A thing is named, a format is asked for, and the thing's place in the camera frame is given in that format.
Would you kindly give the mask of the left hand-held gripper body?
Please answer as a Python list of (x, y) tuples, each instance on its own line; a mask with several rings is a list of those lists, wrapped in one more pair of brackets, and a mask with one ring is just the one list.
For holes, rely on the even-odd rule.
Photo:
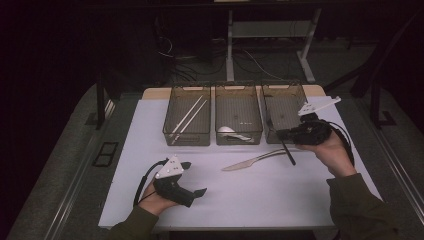
[(155, 174), (154, 188), (158, 195), (179, 205), (190, 207), (194, 201), (193, 192), (178, 184), (184, 171), (176, 155), (167, 160), (165, 165)]

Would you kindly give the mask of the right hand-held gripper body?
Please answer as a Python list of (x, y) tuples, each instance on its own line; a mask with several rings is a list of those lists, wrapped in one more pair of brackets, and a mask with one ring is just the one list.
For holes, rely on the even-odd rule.
[(330, 123), (319, 119), (316, 112), (341, 101), (340, 97), (304, 103), (298, 111), (301, 124), (292, 129), (292, 141), (300, 145), (319, 145), (326, 141), (332, 132)]

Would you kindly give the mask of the smoky clear plastic bin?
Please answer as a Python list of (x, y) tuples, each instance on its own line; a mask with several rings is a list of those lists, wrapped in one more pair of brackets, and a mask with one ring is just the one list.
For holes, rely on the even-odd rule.
[(173, 86), (162, 132), (168, 146), (209, 146), (211, 87)]
[(270, 118), (275, 130), (291, 129), (300, 125), (298, 111), (307, 102), (301, 84), (263, 81), (261, 100), (263, 120)]
[[(227, 126), (237, 133), (252, 137), (245, 142), (220, 136), (218, 129)], [(262, 136), (262, 119), (256, 85), (253, 81), (218, 82), (215, 85), (215, 132), (218, 145), (258, 145)]]

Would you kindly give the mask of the white chopstick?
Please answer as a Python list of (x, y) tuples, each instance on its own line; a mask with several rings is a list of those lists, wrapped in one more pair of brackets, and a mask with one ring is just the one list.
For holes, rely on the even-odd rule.
[[(208, 99), (204, 94), (173, 96), (168, 104), (163, 133), (173, 140), (205, 100)], [(195, 127), (200, 121), (200, 115), (203, 112), (203, 108), (180, 137), (184, 134), (188, 135), (194, 133)]]
[(203, 106), (207, 103), (208, 100), (205, 100), (200, 107), (196, 110), (196, 112), (193, 114), (193, 116), (189, 119), (189, 121), (186, 123), (186, 125), (181, 129), (181, 131), (176, 135), (176, 137), (171, 142), (171, 145), (174, 145), (177, 140), (180, 138), (180, 136), (185, 132), (185, 130), (188, 128), (188, 126), (191, 124), (191, 122), (194, 120), (194, 118), (198, 115), (198, 113), (202, 110)]

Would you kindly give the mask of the white ceramic spoon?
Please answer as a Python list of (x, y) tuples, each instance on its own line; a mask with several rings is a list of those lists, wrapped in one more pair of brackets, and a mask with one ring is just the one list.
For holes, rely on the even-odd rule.
[(227, 127), (227, 126), (220, 127), (218, 129), (218, 134), (220, 136), (237, 138), (237, 139), (245, 141), (245, 142), (253, 142), (252, 137), (247, 137), (247, 136), (241, 135), (241, 134), (237, 133), (235, 130), (233, 130), (232, 128)]

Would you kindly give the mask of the person's left hand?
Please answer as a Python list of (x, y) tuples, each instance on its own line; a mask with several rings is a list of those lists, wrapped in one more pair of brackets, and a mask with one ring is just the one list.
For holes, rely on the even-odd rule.
[(138, 206), (153, 215), (159, 216), (168, 208), (176, 206), (176, 203), (158, 195), (153, 183), (150, 183), (144, 190)]

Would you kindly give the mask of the person's right hand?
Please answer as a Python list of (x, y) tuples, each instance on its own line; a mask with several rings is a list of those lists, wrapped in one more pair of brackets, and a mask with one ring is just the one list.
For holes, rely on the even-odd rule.
[(335, 132), (319, 145), (297, 145), (297, 148), (313, 152), (334, 177), (347, 177), (357, 173), (342, 140)]

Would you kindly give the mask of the metal table knife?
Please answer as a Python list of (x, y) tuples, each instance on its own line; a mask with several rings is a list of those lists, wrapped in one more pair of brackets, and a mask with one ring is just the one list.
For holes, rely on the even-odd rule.
[(251, 167), (255, 162), (261, 161), (263, 159), (269, 158), (269, 157), (273, 157), (273, 156), (277, 156), (277, 155), (282, 155), (285, 154), (286, 151), (284, 149), (278, 149), (278, 150), (274, 150), (271, 152), (268, 152), (266, 154), (262, 154), (260, 156), (227, 166), (222, 168), (222, 171), (236, 171), (236, 170), (241, 170), (241, 169), (245, 169), (245, 168), (249, 168)]

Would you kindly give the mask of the white table mat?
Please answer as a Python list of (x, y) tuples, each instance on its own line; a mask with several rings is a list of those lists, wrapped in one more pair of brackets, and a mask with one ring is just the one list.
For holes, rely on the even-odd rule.
[(162, 126), (168, 103), (138, 102), (118, 161), (99, 225), (110, 228), (129, 215), (141, 177), (156, 172), (156, 162), (176, 155), (191, 162), (179, 181), (190, 191), (206, 188), (191, 207), (176, 206), (161, 214), (157, 230), (326, 228), (333, 222), (327, 168), (309, 151), (255, 162), (251, 167), (222, 168), (274, 151), (258, 145), (168, 146)]

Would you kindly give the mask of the black metal stand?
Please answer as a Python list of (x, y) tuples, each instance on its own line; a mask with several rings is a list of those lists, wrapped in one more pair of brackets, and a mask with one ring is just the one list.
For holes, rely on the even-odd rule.
[(370, 90), (370, 120), (375, 127), (395, 124), (388, 112), (380, 110), (381, 90), (386, 89), (424, 133), (424, 5), (383, 37), (364, 64), (324, 90), (329, 93), (353, 78), (353, 97), (362, 98)]
[(96, 129), (100, 130), (104, 125), (107, 116), (113, 108), (113, 101), (110, 99), (103, 77), (99, 74), (96, 77), (96, 106), (97, 106), (97, 122)]

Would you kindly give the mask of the white metal desk frame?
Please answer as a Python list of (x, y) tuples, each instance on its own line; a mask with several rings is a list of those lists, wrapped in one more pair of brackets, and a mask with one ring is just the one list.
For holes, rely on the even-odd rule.
[(301, 38), (305, 39), (303, 48), (296, 52), (297, 59), (308, 83), (314, 83), (315, 77), (308, 63), (308, 53), (318, 26), (322, 9), (314, 10), (310, 20), (283, 21), (235, 21), (232, 10), (228, 12), (226, 77), (235, 80), (233, 61), (233, 40), (241, 38)]

